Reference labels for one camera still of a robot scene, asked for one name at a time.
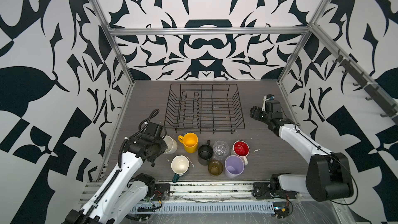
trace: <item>black mug handle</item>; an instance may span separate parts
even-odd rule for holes
[[[174,177],[173,177],[172,182],[176,183],[178,181],[178,179],[180,179],[180,176],[178,174],[174,173]]]

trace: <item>black mug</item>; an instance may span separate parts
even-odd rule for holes
[[[213,157],[213,147],[210,146],[210,140],[198,148],[198,160],[201,165],[207,166]]]

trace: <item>purple cup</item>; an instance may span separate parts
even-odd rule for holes
[[[245,169],[245,164],[238,156],[231,155],[225,160],[225,175],[228,178],[234,178],[242,174]]]

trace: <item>yellow mug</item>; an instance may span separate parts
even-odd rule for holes
[[[188,153],[194,153],[198,149],[198,136],[196,136],[195,133],[187,133],[184,135],[184,137],[179,135],[178,141],[184,144],[184,149]]]

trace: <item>slotted cable tray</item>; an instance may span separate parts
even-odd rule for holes
[[[245,123],[237,84],[171,84],[164,127],[177,131],[231,132]]]
[[[201,213],[269,213],[274,214],[272,202],[163,202],[157,214],[201,214]],[[137,212],[137,208],[153,208],[149,203],[138,203],[129,214],[153,214],[154,211]]]

